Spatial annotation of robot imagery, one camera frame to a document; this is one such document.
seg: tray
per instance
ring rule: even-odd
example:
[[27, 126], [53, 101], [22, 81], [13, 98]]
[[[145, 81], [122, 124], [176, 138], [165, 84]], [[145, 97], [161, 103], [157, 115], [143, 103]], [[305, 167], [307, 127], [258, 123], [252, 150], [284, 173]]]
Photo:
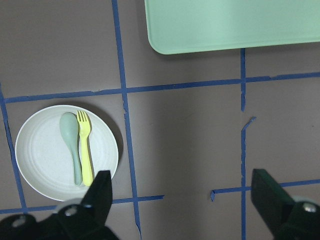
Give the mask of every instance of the tray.
[[319, 0], [145, 0], [161, 54], [320, 41]]

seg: plastic utensil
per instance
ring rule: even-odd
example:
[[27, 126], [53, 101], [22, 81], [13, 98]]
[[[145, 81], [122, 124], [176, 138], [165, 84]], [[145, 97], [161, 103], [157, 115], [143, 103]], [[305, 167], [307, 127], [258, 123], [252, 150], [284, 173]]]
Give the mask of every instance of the plastic utensil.
[[81, 165], [83, 184], [90, 186], [94, 180], [91, 167], [89, 151], [88, 151], [88, 136], [91, 132], [89, 117], [85, 111], [77, 111], [76, 119], [80, 125], [80, 140], [81, 140]]
[[61, 116], [60, 133], [72, 155], [74, 184], [79, 186], [82, 174], [78, 153], [78, 121], [73, 113], [66, 112]]

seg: white plate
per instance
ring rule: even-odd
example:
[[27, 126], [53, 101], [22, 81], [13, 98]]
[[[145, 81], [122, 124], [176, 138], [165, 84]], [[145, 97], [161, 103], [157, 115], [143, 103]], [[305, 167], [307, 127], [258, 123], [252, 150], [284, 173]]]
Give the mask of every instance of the white plate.
[[89, 146], [94, 176], [110, 170], [114, 176], [118, 166], [118, 147], [110, 128], [94, 113], [77, 106], [55, 105], [33, 114], [21, 127], [15, 142], [19, 170], [40, 194], [58, 201], [82, 198], [88, 190], [75, 186], [73, 161], [60, 134], [59, 122], [66, 112], [86, 111], [91, 121]]

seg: spoon handle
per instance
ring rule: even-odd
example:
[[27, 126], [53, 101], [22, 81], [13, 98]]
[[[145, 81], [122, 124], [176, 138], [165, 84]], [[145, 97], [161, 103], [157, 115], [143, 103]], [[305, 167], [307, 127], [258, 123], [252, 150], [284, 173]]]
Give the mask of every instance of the spoon handle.
[[81, 165], [79, 154], [77, 148], [74, 147], [71, 149], [72, 160], [73, 160], [73, 176], [74, 176], [74, 184], [79, 186], [82, 183], [82, 173], [81, 173]]

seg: fork handle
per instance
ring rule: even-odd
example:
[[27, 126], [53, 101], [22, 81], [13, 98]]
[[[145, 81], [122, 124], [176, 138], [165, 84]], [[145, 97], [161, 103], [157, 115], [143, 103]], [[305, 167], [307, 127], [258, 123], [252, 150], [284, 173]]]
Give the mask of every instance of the fork handle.
[[78, 147], [74, 145], [74, 147], [71, 147], [70, 151], [71, 151], [72, 160], [73, 160], [74, 184], [76, 186], [79, 186], [82, 183], [82, 177], [81, 177], [81, 165], [80, 165]]
[[88, 152], [87, 138], [81, 138], [81, 166], [82, 166], [82, 180], [83, 184], [90, 186], [94, 180], [91, 162]]

